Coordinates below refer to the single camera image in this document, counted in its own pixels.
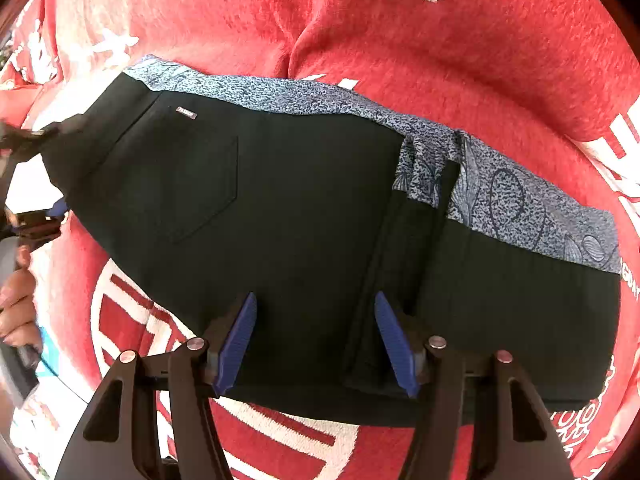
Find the thin wire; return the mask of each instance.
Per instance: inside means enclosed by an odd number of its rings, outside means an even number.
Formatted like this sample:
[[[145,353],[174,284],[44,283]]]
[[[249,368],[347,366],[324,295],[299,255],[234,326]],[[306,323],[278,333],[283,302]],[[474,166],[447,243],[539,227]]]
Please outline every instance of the thin wire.
[[[72,394],[74,394],[78,399],[82,400],[82,402],[84,402],[87,406],[89,405],[89,403],[86,400],[84,400],[82,397],[80,397],[75,391],[73,391],[73,389],[71,389],[71,387],[68,384],[66,384],[65,381],[60,379],[60,376],[57,374],[57,372],[51,367],[49,363],[47,363],[46,359],[42,357],[42,354],[40,354],[40,362],[44,365],[44,367],[47,370],[49,370],[49,372],[53,374],[55,378],[57,378],[62,384],[64,384],[67,390],[69,390]]]

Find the screw head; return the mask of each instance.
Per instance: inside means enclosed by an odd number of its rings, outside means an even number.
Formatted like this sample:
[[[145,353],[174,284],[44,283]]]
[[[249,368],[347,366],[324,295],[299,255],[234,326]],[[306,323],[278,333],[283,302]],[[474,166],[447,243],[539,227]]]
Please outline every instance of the screw head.
[[[495,353],[495,358],[498,359],[498,361],[500,361],[501,363],[504,363],[506,365],[513,361],[513,356],[511,355],[510,352],[507,352],[506,350],[498,350]]]
[[[123,363],[130,363],[136,358],[136,353],[133,350],[125,350],[120,354],[120,360]]]
[[[200,350],[204,346],[204,339],[201,337],[194,337],[187,341],[187,348],[189,350]]]
[[[436,350],[442,350],[447,347],[447,340],[439,335],[432,335],[429,338],[429,346],[431,348],[435,348]]]

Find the finger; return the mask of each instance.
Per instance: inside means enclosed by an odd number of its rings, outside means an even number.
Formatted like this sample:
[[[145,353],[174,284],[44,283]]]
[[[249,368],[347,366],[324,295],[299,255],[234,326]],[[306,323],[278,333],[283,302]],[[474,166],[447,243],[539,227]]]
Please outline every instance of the finger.
[[[27,296],[0,313],[0,337],[5,337],[16,328],[36,321],[33,296]]]
[[[4,338],[4,343],[11,346],[32,345],[38,352],[42,352],[42,334],[35,323],[16,328]]]
[[[18,247],[15,255],[15,261],[23,269],[28,269],[31,265],[31,250],[29,246],[22,245]]]
[[[16,270],[0,288],[0,308],[7,308],[36,289],[36,279],[27,269]]]

